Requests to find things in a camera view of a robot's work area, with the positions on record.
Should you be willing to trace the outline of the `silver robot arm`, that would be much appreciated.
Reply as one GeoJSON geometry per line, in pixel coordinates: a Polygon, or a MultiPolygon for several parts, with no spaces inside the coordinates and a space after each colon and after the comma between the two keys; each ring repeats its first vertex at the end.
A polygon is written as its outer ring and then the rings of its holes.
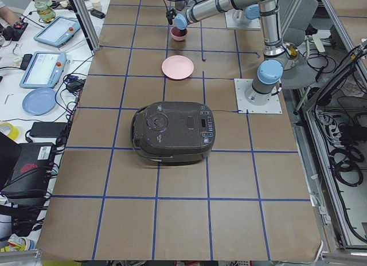
{"type": "Polygon", "coordinates": [[[279,0],[173,0],[166,9],[169,25],[185,30],[220,13],[225,14],[228,29],[262,30],[264,59],[276,60],[282,70],[286,65],[286,48],[280,26],[279,0]]]}

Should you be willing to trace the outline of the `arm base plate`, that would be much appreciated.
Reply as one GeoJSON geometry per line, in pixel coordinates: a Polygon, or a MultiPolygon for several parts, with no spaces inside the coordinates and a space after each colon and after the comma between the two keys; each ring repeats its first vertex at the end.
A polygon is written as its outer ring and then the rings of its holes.
{"type": "Polygon", "coordinates": [[[243,10],[232,9],[225,13],[228,29],[258,31],[260,26],[260,11],[258,5],[251,5],[243,10]]]}
{"type": "Polygon", "coordinates": [[[234,79],[237,110],[241,114],[282,114],[276,87],[268,94],[252,88],[253,79],[234,79]]]}

